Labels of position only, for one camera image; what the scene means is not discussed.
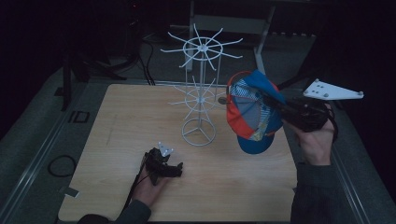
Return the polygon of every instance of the baseball cap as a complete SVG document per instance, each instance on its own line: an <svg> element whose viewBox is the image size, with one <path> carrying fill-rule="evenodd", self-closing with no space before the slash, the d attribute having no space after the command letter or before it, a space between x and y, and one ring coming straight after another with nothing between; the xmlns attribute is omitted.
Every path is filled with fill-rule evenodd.
<svg viewBox="0 0 396 224"><path fill-rule="evenodd" d="M277 86L259 70L237 73L227 83L227 122L248 154L264 152L283 125L280 113L264 103L264 95L286 103Z"/></svg>

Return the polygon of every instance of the white wire rack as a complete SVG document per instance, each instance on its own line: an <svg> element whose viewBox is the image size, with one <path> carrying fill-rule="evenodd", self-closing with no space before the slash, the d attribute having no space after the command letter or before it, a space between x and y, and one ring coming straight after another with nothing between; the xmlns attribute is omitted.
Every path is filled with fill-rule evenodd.
<svg viewBox="0 0 396 224"><path fill-rule="evenodd" d="M185 67L186 65L194 61L200 62L200 77L199 82L195 81L194 76L192 76L192 85L190 85L188 81L188 70L185 69L185 76L186 76L186 85L185 90L175 86L176 89L185 93L184 101L170 103L171 105L177 104L185 104L189 109L190 112L184 118L186 122L184 123L181 134L189 144L193 146L205 146L213 141L216 136L216 128L213 122L210 120L208 111L211 110L214 106L216 106L216 100L219 95L224 94L224 92L218 94L218 84L219 84L219 70L220 70L220 61L221 56L227 56L235 59L242 58L242 56L234 56L231 54L224 53L225 45L236 44L242 41L242 38L227 43L220 43L218 40L215 39L218 36L222 29L220 29L216 34L212 37L200 36L195 24L193 25L194 31L196 33L196 37L184 40L177 36L172 36L174 39L180 40L184 42L182 49L171 49L171 50L164 50L161 49L162 52L183 52L186 57L186 61L180 65L179 67ZM218 66L215 68L214 60L218 60ZM209 64L212 70L217 71L217 77L213 78L212 82L209 85L205 84L205 74L206 74L206 65ZM197 114L196 117L189 119L192 113L195 112ZM197 140L196 137L192 138L191 136L201 135L202 137Z"/></svg>

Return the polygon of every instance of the wooden tabletop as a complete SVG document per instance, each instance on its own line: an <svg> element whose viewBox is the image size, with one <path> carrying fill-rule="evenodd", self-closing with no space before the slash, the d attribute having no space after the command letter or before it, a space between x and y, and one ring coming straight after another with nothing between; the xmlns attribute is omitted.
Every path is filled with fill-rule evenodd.
<svg viewBox="0 0 396 224"><path fill-rule="evenodd" d="M265 152L249 155L218 104L208 112L215 139L195 147L181 135L191 110L169 104L184 97L172 86L110 85L70 184L79 195L64 198L59 219L116 219L145 152L162 142L175 150L168 164L183 162L183 174L165 187L150 221L289 221L296 169L283 129Z"/></svg>

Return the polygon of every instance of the person's arm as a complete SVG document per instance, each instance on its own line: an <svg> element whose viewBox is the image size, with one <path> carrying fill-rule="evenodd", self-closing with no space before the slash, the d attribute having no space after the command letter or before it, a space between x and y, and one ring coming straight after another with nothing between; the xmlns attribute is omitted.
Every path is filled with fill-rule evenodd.
<svg viewBox="0 0 396 224"><path fill-rule="evenodd" d="M163 178L157 183L156 186L154 186L151 183L146 167L143 167L139 182L134 189L131 203L120 214L114 223L147 223L149 217L151 216L151 210L149 208L154 204L169 179L169 177Z"/></svg>
<svg viewBox="0 0 396 224"><path fill-rule="evenodd" d="M321 130L311 133L288 125L294 130L304 157L304 162L297 164L298 183L291 206L290 223L342 223L341 194L336 187L338 178L331 163L332 123L328 120Z"/></svg>

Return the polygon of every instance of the sleeve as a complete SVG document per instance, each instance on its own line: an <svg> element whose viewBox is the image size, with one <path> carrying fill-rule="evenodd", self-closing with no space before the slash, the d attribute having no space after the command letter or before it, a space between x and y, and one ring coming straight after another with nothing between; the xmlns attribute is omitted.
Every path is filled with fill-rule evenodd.
<svg viewBox="0 0 396 224"><path fill-rule="evenodd" d="M342 223L335 168L297 164L297 189L291 206L291 224Z"/></svg>
<svg viewBox="0 0 396 224"><path fill-rule="evenodd" d="M144 203L133 200L114 224L143 224L148 222L150 216L151 210Z"/></svg>

